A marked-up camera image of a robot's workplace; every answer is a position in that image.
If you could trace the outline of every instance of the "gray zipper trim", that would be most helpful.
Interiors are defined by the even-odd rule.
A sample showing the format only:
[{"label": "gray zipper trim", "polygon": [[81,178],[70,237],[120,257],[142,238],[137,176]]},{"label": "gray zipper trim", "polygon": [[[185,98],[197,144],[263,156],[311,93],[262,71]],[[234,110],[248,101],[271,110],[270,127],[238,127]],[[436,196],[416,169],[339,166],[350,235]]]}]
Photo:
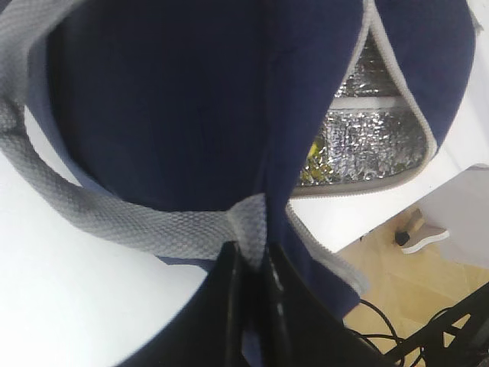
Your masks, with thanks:
[{"label": "gray zipper trim", "polygon": [[297,214],[293,211],[290,203],[287,204],[286,213],[290,224],[296,231],[299,238],[303,241],[313,259],[342,279],[346,284],[354,289],[359,296],[368,290],[369,285],[367,278],[360,271],[355,269],[353,265],[349,264],[343,258],[329,251],[324,245],[322,245],[311,234]]}]

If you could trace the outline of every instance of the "fabric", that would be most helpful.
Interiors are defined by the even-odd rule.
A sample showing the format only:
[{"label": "fabric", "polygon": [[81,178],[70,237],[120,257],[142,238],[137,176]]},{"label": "fabric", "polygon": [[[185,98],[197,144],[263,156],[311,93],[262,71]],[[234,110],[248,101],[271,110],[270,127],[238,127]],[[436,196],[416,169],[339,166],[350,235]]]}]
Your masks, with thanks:
[{"label": "fabric", "polygon": [[[0,59],[0,149],[5,156],[61,215],[104,239],[155,255],[211,259],[217,256],[222,243],[239,240],[245,254],[259,254],[266,238],[263,196],[238,203],[229,213],[164,213],[76,187],[39,158],[23,121],[27,52],[36,36],[43,34],[71,5],[20,0],[0,15],[0,54],[9,56]],[[237,213],[241,209],[251,213]],[[246,229],[251,226],[254,231],[239,228],[241,225]],[[251,248],[247,248],[245,232],[253,233]],[[256,266],[260,259],[249,261]]]},{"label": "fabric", "polygon": [[440,146],[471,72],[475,32],[465,0],[376,0],[407,85]]},{"label": "fabric", "polygon": [[341,317],[355,302],[340,307],[329,293],[340,287],[325,284],[358,294],[290,237],[285,206],[346,73],[362,2],[262,4],[86,2],[50,36],[53,112],[72,157],[125,200],[224,210],[264,192],[268,242]]}]

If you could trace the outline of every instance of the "zipper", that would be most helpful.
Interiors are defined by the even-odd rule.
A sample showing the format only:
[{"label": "zipper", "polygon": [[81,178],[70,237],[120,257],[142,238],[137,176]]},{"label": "zipper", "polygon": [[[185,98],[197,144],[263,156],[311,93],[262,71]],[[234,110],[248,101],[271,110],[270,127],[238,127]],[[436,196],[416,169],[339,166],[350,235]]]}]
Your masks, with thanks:
[{"label": "zipper", "polygon": [[[389,39],[387,37],[387,33],[385,31],[384,25],[382,24],[381,16],[375,6],[373,0],[367,0],[364,3],[364,9],[366,15],[364,16],[363,22],[369,21],[370,23],[367,25],[367,32],[370,31],[374,37],[375,44],[379,53],[382,56],[382,60],[384,65],[389,73],[393,83],[397,87],[400,92],[400,95],[403,97],[403,103],[409,106],[410,110],[416,116],[418,123],[421,125],[423,132],[426,137],[427,149],[425,153],[425,157],[420,166],[413,168],[412,170],[404,171],[402,174],[397,174],[392,177],[383,178],[377,182],[374,181],[364,181],[361,183],[344,183],[339,185],[331,185],[331,186],[323,186],[323,187],[297,187],[291,196],[291,199],[319,199],[326,196],[329,197],[343,197],[343,196],[360,196],[369,193],[380,193],[386,190],[390,190],[394,187],[401,186],[414,178],[416,178],[428,165],[428,163],[435,156],[436,150],[438,148],[437,142],[431,128],[429,127],[426,118],[419,108],[416,100],[414,99],[413,94],[410,92],[409,87],[407,86],[406,80],[404,79],[402,70],[400,69],[396,55],[393,52],[393,49],[390,45]],[[366,35],[364,37],[364,31],[361,31],[359,36],[359,40],[363,40],[363,44],[361,48],[364,46],[364,42],[366,39]],[[360,54],[358,53],[358,44],[355,46],[356,51],[354,52],[355,57],[358,62],[358,58]],[[394,99],[392,98],[370,98],[371,101],[366,102],[370,103],[374,100],[377,100],[376,103],[380,103],[381,105],[392,104]],[[330,109],[337,106],[345,107],[345,102],[339,102],[333,100]]]},{"label": "zipper", "polygon": [[334,275],[353,288],[359,296],[368,290],[367,278],[353,265],[328,250],[319,242],[294,212],[290,202],[287,204],[286,213],[290,224],[306,246],[312,258],[326,266]]}]

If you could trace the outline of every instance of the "black cable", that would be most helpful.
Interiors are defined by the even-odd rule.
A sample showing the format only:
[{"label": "black cable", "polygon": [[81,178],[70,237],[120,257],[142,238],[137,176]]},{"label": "black cable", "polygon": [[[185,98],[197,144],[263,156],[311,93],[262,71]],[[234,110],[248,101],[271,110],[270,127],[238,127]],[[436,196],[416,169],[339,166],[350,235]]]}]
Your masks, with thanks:
[{"label": "black cable", "polygon": [[[392,334],[393,340],[396,342],[396,345],[399,345],[402,342],[402,339],[397,335],[396,330],[394,329],[394,326],[390,322],[389,318],[387,316],[385,316],[385,313],[383,313],[377,306],[375,306],[374,304],[371,304],[367,300],[360,300],[360,303],[364,304],[367,307],[370,307],[372,310],[374,310],[382,318],[382,320],[386,323],[387,327],[389,328],[389,331]],[[400,361],[399,361],[399,366],[404,367],[405,363],[406,363],[405,357],[402,356]]]},{"label": "black cable", "polygon": [[381,318],[384,320],[386,323],[387,327],[389,328],[390,333],[394,338],[396,338],[396,344],[400,343],[400,337],[397,335],[396,330],[394,329],[394,326],[390,322],[390,320],[385,316],[385,313],[383,313],[379,308],[377,308],[375,305],[371,304],[367,300],[360,300],[361,304],[364,304],[367,307],[370,307],[372,310],[374,310]]},{"label": "black cable", "polygon": [[421,351],[419,352],[419,356],[414,360],[413,363],[411,363],[410,367],[415,367],[421,361],[421,359],[423,359],[423,358],[424,358],[424,352],[421,349]]},{"label": "black cable", "polygon": [[365,337],[364,335],[360,334],[358,331],[355,331],[355,330],[352,330],[352,329],[349,329],[353,334],[355,334],[357,337],[359,337],[360,339],[362,339],[364,342],[366,342],[368,344],[368,346],[370,346],[374,351],[376,352],[379,352],[380,354],[383,354],[381,352],[380,349],[378,349],[378,347],[372,343],[371,340],[369,340],[367,337]]},{"label": "black cable", "polygon": [[451,309],[451,307],[446,307],[443,310],[438,311],[437,313],[435,313],[433,315],[433,317],[431,319],[429,319],[428,323],[431,323],[433,320],[437,319],[438,317],[440,317],[441,315],[443,315],[446,311],[448,311],[450,309]]},{"label": "black cable", "polygon": [[388,335],[388,334],[362,334],[365,338],[373,338],[373,339],[389,339],[389,340],[399,340],[399,342],[403,342],[404,338]]}]

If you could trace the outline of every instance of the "black plastic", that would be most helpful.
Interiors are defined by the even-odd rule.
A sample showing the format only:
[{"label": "black plastic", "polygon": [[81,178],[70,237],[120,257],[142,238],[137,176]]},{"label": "black plastic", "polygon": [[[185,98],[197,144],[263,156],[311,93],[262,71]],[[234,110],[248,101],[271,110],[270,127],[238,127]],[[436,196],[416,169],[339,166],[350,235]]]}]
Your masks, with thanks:
[{"label": "black plastic", "polygon": [[161,332],[120,367],[249,367],[241,354],[241,290],[245,265],[224,244],[207,279]]}]

